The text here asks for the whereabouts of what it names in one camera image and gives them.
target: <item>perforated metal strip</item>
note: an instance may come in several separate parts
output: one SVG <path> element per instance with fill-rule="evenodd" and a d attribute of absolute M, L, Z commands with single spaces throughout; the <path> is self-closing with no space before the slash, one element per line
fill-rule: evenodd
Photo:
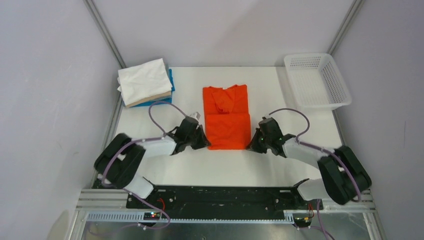
<path fill-rule="evenodd" d="M 93 211 L 87 216 L 89 222 L 126 222 L 126 223 L 151 223 L 152 220 L 144 220 L 143 211 L 119 212 L 119 211 Z M 293 224 L 293 214 L 285 213 L 285 219 L 278 220 L 223 220 L 223 219 L 175 219 L 171 223 L 181 224 Z"/>

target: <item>metal corner post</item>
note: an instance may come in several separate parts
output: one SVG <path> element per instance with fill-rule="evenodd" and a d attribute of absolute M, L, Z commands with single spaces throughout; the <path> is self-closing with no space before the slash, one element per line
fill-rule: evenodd
<path fill-rule="evenodd" d="M 107 45 L 109 46 L 110 50 L 112 51 L 113 55 L 115 56 L 116 60 L 118 61 L 120 67 L 122 69 L 126 68 L 124 60 L 121 57 L 121 54 L 118 51 L 117 46 L 115 45 L 114 40 L 112 39 L 112 36 L 106 27 L 105 22 L 102 19 L 102 16 L 100 15 L 99 11 L 97 10 L 97 7 L 93 0 L 83 0 L 85 5 L 87 6 L 88 11 L 90 12 L 91 16 L 93 17 L 95 24 L 97 25 L 98 29 L 100 30 L 101 35 L 104 37 L 104 40 L 106 40 Z"/>
<path fill-rule="evenodd" d="M 364 5 L 364 2 L 365 0 L 353 0 L 352 5 L 347 11 L 346 16 L 341 22 L 341 25 L 338 28 L 338 31 L 333 41 L 331 42 L 330 47 L 327 50 L 328 54 L 333 55 L 334 52 L 337 50 L 346 33 L 348 32 L 349 28 L 351 27 L 352 23 L 354 22 L 356 16 Z"/>

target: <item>white table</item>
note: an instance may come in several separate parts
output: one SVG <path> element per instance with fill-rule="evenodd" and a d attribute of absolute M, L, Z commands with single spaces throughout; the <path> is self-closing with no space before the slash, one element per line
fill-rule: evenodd
<path fill-rule="evenodd" d="M 258 122 L 271 111 L 293 107 L 293 99 L 284 67 L 171 67 L 175 84 L 172 103 L 186 114 L 202 114 L 204 125 L 203 87 L 247 85 L 251 133 Z M 330 110 L 305 112 L 311 128 L 301 139 L 323 147 L 337 148 L 341 139 Z M 183 116 L 170 105 L 152 108 L 154 119 L 166 130 L 179 126 Z M 283 134 L 298 134 L 306 121 L 295 112 L 280 111 L 272 115 Z M 132 138 L 161 136 L 150 120 L 148 107 L 124 108 L 116 134 Z M 172 156 L 158 156 L 141 161 L 137 174 L 157 185 L 197 186 L 292 186 L 300 180 L 320 178 L 318 169 L 294 159 L 259 154 L 247 150 L 192 150 Z"/>

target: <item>red wire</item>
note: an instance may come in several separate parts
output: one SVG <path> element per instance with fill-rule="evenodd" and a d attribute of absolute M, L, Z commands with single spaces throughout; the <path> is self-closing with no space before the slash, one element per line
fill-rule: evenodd
<path fill-rule="evenodd" d="M 157 200 L 158 202 L 161 202 L 163 204 L 162 206 L 162 211 L 165 211 L 165 202 L 162 198 L 159 198 L 159 200 Z"/>
<path fill-rule="evenodd" d="M 312 207 L 312 204 L 308 204 L 307 205 L 307 209 L 309 210 L 309 215 L 311 215 L 311 211 L 312 211 L 312 216 L 310 218 L 313 218 L 315 216 L 315 212 L 314 212 L 314 208 Z"/>

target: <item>blue cloth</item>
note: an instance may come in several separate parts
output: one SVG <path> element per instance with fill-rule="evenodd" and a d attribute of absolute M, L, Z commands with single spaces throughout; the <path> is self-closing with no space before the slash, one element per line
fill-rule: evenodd
<path fill-rule="evenodd" d="M 168 98 L 165 98 L 165 99 L 161 99 L 161 101 L 164 101 L 164 102 L 167 102 L 167 103 L 170 103 L 171 104 L 172 103 L 172 94 L 175 91 L 175 86 L 174 86 L 174 79 L 172 77 L 172 70 L 169 69 L 168 72 L 169 72 L 169 81 L 171 82 L 171 85 L 172 85 L 171 96 L 168 97 Z M 152 105 L 154 102 L 156 102 L 156 101 L 143 102 L 143 103 L 140 103 L 138 105 L 132 106 L 131 108 L 135 108 L 135 107 L 148 107 L 148 106 Z"/>

